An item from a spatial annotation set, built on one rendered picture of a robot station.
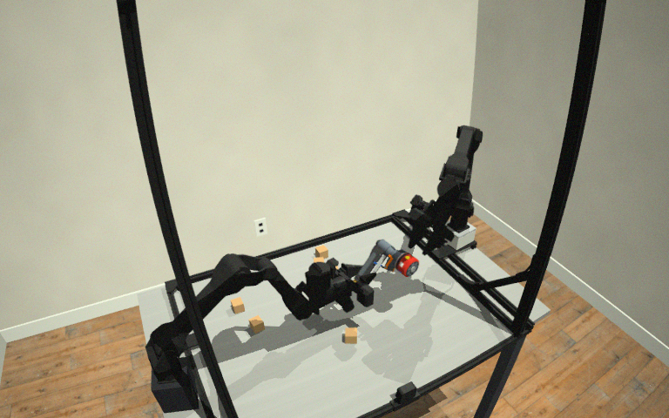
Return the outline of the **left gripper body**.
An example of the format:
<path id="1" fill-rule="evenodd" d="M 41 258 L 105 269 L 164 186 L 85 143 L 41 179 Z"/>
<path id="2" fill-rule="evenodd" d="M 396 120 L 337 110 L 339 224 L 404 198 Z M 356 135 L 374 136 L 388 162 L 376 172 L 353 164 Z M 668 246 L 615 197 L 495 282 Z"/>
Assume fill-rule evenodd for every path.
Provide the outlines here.
<path id="1" fill-rule="evenodd" d="M 339 261 L 335 258 L 329 259 L 326 263 L 330 265 L 330 274 L 331 274 L 331 285 L 334 292 L 335 301 L 338 303 L 340 298 L 351 292 L 357 292 L 357 300 L 364 305 L 369 307 L 373 305 L 374 302 L 374 289 L 365 284 L 361 280 L 354 282 L 347 276 L 347 271 L 340 267 L 339 269 L 335 268 L 338 266 Z M 345 273 L 345 274 L 343 274 Z M 335 279 L 336 278 L 336 279 Z M 359 288 L 358 288 L 359 287 Z M 358 289 L 357 289 L 358 288 Z"/>

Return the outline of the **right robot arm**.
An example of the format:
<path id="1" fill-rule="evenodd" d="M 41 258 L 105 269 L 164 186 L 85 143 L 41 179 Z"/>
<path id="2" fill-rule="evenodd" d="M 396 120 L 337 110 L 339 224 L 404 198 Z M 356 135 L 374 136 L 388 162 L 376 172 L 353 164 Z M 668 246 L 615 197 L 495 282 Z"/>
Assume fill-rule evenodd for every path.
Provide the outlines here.
<path id="1" fill-rule="evenodd" d="M 448 223 L 447 226 L 457 233 L 470 228 L 470 226 L 466 224 L 468 222 L 468 219 L 466 218 L 470 218 L 474 213 L 474 206 L 471 202 L 470 178 L 474 153 L 480 145 L 478 143 L 482 143 L 482 135 L 483 132 L 478 128 L 467 125 L 458 126 L 456 137 L 460 137 L 460 139 L 458 139 L 454 154 L 448 157 L 446 164 L 444 163 L 439 177 L 441 182 L 437 186 L 438 198 L 454 209 L 456 208 L 454 211 L 455 216 L 454 218 L 450 218 L 451 224 Z M 466 156 L 468 158 L 466 158 Z M 446 179 L 447 176 L 448 179 Z M 457 185 L 454 181 L 456 181 Z M 457 188 L 457 186 L 459 188 Z M 433 199 L 429 203 L 425 202 L 420 195 L 416 195 L 410 201 L 410 204 L 412 205 L 411 209 L 417 208 L 425 214 L 426 212 L 429 213 L 433 207 L 432 201 Z M 466 215 L 467 213 L 470 213 L 470 216 L 469 214 Z"/>

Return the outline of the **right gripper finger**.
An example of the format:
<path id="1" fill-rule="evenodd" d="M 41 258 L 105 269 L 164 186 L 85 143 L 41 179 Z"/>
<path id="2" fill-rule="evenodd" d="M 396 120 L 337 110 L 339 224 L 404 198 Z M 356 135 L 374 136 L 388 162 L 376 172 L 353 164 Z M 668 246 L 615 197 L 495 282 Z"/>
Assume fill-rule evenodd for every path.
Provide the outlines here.
<path id="1" fill-rule="evenodd" d="M 448 243 L 447 240 L 441 238 L 440 236 L 433 233 L 432 231 L 429 230 L 429 232 L 430 232 L 430 238 L 429 238 L 429 241 L 428 241 L 427 245 L 423 249 L 423 252 L 422 252 L 423 255 L 427 255 L 428 253 L 432 252 L 433 250 L 435 250 L 439 246 L 443 245 L 444 243 Z"/>
<path id="2" fill-rule="evenodd" d="M 410 220 L 411 220 L 413 228 L 412 228 L 412 233 L 411 233 L 411 236 L 410 236 L 408 248 L 411 249 L 429 232 L 429 230 L 426 229 L 425 227 L 421 226 L 417 222 L 415 222 L 413 219 L 410 219 Z"/>

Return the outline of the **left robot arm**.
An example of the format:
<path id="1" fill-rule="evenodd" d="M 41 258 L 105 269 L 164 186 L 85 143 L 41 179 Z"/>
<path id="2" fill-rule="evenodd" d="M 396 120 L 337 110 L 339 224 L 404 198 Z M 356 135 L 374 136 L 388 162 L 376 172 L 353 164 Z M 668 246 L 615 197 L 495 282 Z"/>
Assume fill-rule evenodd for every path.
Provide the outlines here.
<path id="1" fill-rule="evenodd" d="M 268 280 L 294 317 L 305 320 L 312 313 L 319 315 L 320 308 L 335 301 L 335 294 L 330 287 L 329 264 L 320 261 L 312 263 L 305 277 L 307 284 L 302 281 L 296 288 L 292 288 L 269 258 L 228 253 L 214 268 L 210 282 L 196 298 L 204 319 L 227 295 Z M 145 349 L 158 384 L 181 381 L 182 367 L 178 358 L 187 350 L 186 336 L 192 330 L 184 309 L 173 321 L 160 325 L 151 333 Z"/>

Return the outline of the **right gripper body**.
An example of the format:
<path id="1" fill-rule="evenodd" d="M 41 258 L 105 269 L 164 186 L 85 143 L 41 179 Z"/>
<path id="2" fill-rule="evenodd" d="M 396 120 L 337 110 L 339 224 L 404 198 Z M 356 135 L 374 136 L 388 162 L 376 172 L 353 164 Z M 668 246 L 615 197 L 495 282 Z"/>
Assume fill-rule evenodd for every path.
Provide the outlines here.
<path id="1" fill-rule="evenodd" d="M 417 223 L 420 224 L 421 226 L 426 228 L 430 227 L 433 228 L 433 233 L 451 242 L 455 236 L 451 230 L 449 230 L 448 228 L 445 229 L 447 227 L 445 224 L 449 220 L 450 216 L 454 217 L 455 209 L 446 204 L 445 202 L 441 201 L 440 199 L 437 199 L 437 201 L 433 200 L 432 204 L 433 207 L 431 208 L 429 214 L 426 213 L 428 216 L 426 216 L 424 212 L 418 210 L 417 208 L 411 209 L 408 215 L 411 218 L 413 218 L 415 222 L 418 221 Z M 436 224 L 437 227 L 434 226 L 433 223 Z M 448 237 L 446 237 L 447 234 Z"/>

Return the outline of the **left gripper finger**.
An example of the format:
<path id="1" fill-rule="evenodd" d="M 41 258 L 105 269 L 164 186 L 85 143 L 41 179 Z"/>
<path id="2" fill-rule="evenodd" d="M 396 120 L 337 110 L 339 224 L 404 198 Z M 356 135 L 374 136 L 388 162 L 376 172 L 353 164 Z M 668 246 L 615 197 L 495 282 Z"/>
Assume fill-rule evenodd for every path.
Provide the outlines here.
<path id="1" fill-rule="evenodd" d="M 361 280 L 362 282 L 367 283 L 369 285 L 370 282 L 374 279 L 375 276 L 376 276 L 376 273 L 369 273 L 369 274 L 360 276 L 359 280 Z"/>
<path id="2" fill-rule="evenodd" d="M 362 268 L 362 265 L 349 265 L 341 263 L 341 267 L 343 267 L 347 271 L 347 276 L 351 279 L 352 277 L 358 274 L 358 272 Z"/>

